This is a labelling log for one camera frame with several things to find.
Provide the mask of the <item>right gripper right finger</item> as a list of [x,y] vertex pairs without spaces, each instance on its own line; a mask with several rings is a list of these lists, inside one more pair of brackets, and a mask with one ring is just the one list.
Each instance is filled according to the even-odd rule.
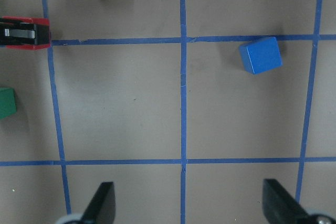
[[262,186],[262,210],[268,223],[315,223],[315,217],[308,214],[276,179],[264,179]]

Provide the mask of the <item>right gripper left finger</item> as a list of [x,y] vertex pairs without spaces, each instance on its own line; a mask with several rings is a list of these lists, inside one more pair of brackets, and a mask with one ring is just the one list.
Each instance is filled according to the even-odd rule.
[[116,197],[113,182],[103,182],[85,209],[80,223],[110,223],[116,216]]

